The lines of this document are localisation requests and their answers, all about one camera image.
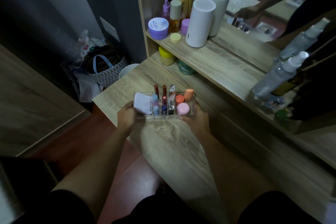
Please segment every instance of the brown bottle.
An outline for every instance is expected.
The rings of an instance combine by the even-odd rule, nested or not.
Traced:
[[[287,82],[284,82],[275,90],[272,91],[272,94],[275,96],[283,96],[288,91],[294,89],[296,86],[299,86],[305,78],[303,72],[299,72],[293,78],[289,79]]]
[[[175,33],[180,30],[181,6],[182,2],[180,0],[170,2],[169,32]]]

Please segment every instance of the hand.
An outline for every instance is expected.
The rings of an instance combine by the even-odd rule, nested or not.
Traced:
[[[245,7],[240,9],[238,12],[234,14],[235,17],[243,18],[243,19],[250,19],[257,16],[261,12],[261,9],[258,5],[253,5],[249,7]]]
[[[201,109],[197,102],[195,102],[195,118],[190,119],[189,117],[181,116],[180,120],[183,120],[189,125],[191,132],[193,132],[197,138],[206,134],[211,134],[209,116]]]
[[[126,133],[126,135],[129,136],[134,127],[136,115],[137,112],[133,107],[133,101],[124,105],[120,111],[117,112],[118,130]]]

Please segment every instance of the purple dropper bottle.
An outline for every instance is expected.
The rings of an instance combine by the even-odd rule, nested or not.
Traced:
[[[170,5],[168,5],[168,0],[165,0],[162,10],[162,18],[165,18],[167,21],[170,20]]]

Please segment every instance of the acrylic makeup organizer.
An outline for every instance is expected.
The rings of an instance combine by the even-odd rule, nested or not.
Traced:
[[[153,96],[153,94],[155,94],[155,92],[139,92],[139,93],[142,93],[144,95],[147,95],[147,96]],[[168,113],[168,108],[169,108],[169,105],[167,104],[167,115],[162,115],[162,93],[160,92],[159,93],[160,97],[159,97],[159,115],[154,115],[154,108],[152,108],[152,114],[149,114],[149,115],[146,115],[146,114],[141,114],[141,113],[137,113],[136,114],[136,118],[137,119],[171,119],[171,118],[174,118],[174,119],[178,119],[180,118],[181,115],[178,115],[177,114],[177,106],[176,106],[176,102],[174,101],[174,114],[169,114]],[[175,97],[177,95],[184,95],[184,92],[175,92]],[[186,116],[186,117],[190,117],[190,118],[193,118],[195,116],[195,94],[192,96],[192,99],[189,103],[187,103],[189,106],[190,106],[190,112],[189,114],[187,115],[183,115],[183,116]]]

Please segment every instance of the yellow lid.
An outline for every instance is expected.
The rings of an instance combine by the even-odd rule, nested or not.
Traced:
[[[170,52],[168,52],[162,46],[159,46],[159,53],[162,57],[167,58],[167,59],[171,59],[171,58],[175,57],[174,55],[172,55]]]
[[[179,33],[172,33],[170,35],[170,41],[172,43],[178,43],[181,40],[181,35]]]

